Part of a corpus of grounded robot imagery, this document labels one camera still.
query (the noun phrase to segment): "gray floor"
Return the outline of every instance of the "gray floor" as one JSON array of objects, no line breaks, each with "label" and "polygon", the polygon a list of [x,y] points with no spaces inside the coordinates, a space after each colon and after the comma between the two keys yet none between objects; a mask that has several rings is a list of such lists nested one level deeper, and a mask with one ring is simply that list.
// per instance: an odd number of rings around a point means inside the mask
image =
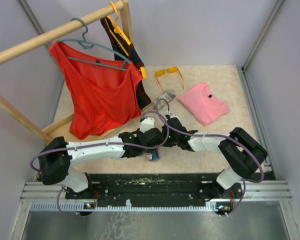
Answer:
[{"label": "gray floor", "polygon": [[29,214],[24,240],[286,240],[278,203],[244,202],[229,218],[213,212]]}]

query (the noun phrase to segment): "teal hanger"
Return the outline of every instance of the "teal hanger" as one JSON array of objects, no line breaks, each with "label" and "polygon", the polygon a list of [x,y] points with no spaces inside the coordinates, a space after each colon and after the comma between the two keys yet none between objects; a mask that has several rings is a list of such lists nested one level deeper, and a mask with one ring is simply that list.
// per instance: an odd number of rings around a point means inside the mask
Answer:
[{"label": "teal hanger", "polygon": [[130,64],[131,61],[126,56],[122,55],[121,53],[119,53],[117,51],[114,51],[113,49],[111,49],[109,47],[103,46],[103,45],[98,44],[96,42],[87,41],[86,37],[85,37],[85,34],[88,32],[87,24],[82,19],[80,19],[78,17],[74,17],[74,18],[71,19],[71,21],[73,21],[73,20],[79,21],[85,27],[85,31],[82,33],[83,40],[69,38],[69,39],[61,39],[58,42],[76,42],[76,43],[80,44],[80,46],[83,47],[84,49],[92,49],[94,46],[97,46],[97,47],[105,49],[109,52],[112,52],[115,55],[118,55],[120,58],[122,58],[124,60],[124,62],[122,63],[121,67],[117,67],[117,66],[102,64],[102,63],[99,63],[99,62],[83,60],[83,59],[76,58],[76,57],[71,57],[71,56],[68,56],[67,57],[68,59],[76,60],[76,61],[83,62],[83,63],[88,63],[88,64],[99,65],[99,66],[103,66],[103,67],[108,67],[108,68],[112,68],[112,69],[119,69],[119,70],[127,71],[127,69],[125,69],[124,66],[125,66],[126,63]]}]

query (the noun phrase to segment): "pink shirt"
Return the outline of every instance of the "pink shirt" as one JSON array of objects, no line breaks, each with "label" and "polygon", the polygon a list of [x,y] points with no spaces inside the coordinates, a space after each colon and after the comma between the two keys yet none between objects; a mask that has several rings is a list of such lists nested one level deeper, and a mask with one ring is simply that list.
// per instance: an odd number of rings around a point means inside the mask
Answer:
[{"label": "pink shirt", "polygon": [[178,100],[203,126],[229,112],[227,104],[214,96],[204,82],[179,96]]}]

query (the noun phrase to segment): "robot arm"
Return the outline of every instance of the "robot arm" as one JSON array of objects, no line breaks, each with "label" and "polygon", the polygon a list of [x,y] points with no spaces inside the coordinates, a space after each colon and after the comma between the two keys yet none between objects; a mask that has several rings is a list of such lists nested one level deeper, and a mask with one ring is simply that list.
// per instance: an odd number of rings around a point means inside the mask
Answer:
[{"label": "robot arm", "polygon": [[[42,152],[58,148],[67,150],[39,157],[43,184],[61,183],[80,193],[89,188],[90,178],[88,174],[77,171],[73,166],[103,158],[134,158],[153,154],[156,146],[161,144],[167,135],[167,126],[164,125],[161,132],[154,127],[154,122],[154,118],[146,117],[141,122],[140,128],[134,132],[123,132],[118,136],[97,141],[65,142],[63,137],[55,138]],[[167,123],[188,135],[170,130],[163,147],[178,146],[185,151],[206,151],[224,155],[229,166],[213,183],[217,188],[226,190],[242,178],[250,179],[257,170],[254,160],[244,150],[238,149],[232,141],[218,137],[218,134],[214,136],[204,135],[197,130],[187,131],[179,118],[173,114],[168,116]],[[266,150],[242,128],[236,127],[226,135],[248,148],[260,164],[266,159],[268,155]]]}]

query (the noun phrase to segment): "wooden table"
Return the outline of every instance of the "wooden table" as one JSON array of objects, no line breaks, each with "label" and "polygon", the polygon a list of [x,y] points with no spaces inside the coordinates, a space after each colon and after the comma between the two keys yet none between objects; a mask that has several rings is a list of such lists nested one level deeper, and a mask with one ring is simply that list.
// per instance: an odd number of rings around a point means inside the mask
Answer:
[{"label": "wooden table", "polygon": [[[155,79],[155,71],[167,69],[170,66],[146,67],[147,79],[143,80],[145,91],[151,99],[158,97],[162,90]],[[178,73],[166,73],[160,77],[161,85],[165,90],[175,90],[177,96],[191,89],[197,83],[204,82],[209,86],[211,93],[221,101],[225,101],[230,112],[221,116],[207,127],[199,123],[186,108],[174,99],[170,103],[171,112],[177,114],[181,123],[189,130],[199,130],[209,133],[228,133],[235,127],[245,129],[252,137],[256,137],[253,123],[249,114],[244,92],[241,86],[238,71],[235,65],[190,65],[178,66],[184,79],[184,90]],[[70,92],[64,85],[59,105],[55,115],[55,121],[73,113],[73,104]],[[162,122],[156,117],[155,126],[161,129]],[[140,127],[139,118],[132,120],[122,132],[134,131]],[[64,132],[67,141],[75,141],[76,138],[68,132]],[[85,141],[91,141],[94,136],[89,136]],[[76,169],[88,173],[215,173],[227,167],[228,163],[223,155],[212,152],[189,152],[178,147],[161,147],[159,149],[160,160],[149,162],[145,156],[122,159],[99,159],[75,166]]]}]

